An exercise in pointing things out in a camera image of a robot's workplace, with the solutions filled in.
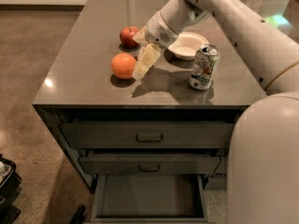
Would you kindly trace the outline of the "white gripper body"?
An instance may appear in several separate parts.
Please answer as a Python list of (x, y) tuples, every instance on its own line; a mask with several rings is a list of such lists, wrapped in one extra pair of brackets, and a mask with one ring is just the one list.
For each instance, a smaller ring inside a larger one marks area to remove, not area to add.
[(162, 49), (168, 49), (178, 39), (178, 35), (168, 27), (161, 12), (158, 11), (146, 25), (145, 38), (149, 43), (157, 44)]

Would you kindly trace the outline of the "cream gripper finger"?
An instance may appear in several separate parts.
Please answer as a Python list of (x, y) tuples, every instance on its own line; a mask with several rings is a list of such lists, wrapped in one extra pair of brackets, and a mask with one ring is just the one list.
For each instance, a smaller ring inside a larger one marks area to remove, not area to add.
[(141, 79), (148, 73), (150, 68), (158, 61), (161, 56), (161, 49), (157, 44), (148, 44), (142, 47), (137, 56), (133, 78)]
[(147, 28), (143, 27), (141, 30), (139, 30), (133, 37), (133, 40), (138, 44), (146, 44), (146, 31)]

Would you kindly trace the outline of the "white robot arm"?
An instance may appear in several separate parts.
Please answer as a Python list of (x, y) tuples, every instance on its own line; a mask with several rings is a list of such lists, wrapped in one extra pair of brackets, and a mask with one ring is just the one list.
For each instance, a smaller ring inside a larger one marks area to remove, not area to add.
[(262, 97), (238, 119), (227, 161), (226, 224), (299, 224), (299, 44), (239, 0), (169, 0), (135, 35), (143, 77), (162, 49), (211, 15)]

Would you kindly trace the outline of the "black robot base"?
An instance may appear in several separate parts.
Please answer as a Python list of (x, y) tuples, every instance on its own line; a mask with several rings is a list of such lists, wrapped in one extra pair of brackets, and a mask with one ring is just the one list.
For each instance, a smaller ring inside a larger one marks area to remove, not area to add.
[(0, 155), (0, 224), (13, 224), (21, 214), (13, 205), (20, 183), (16, 164)]

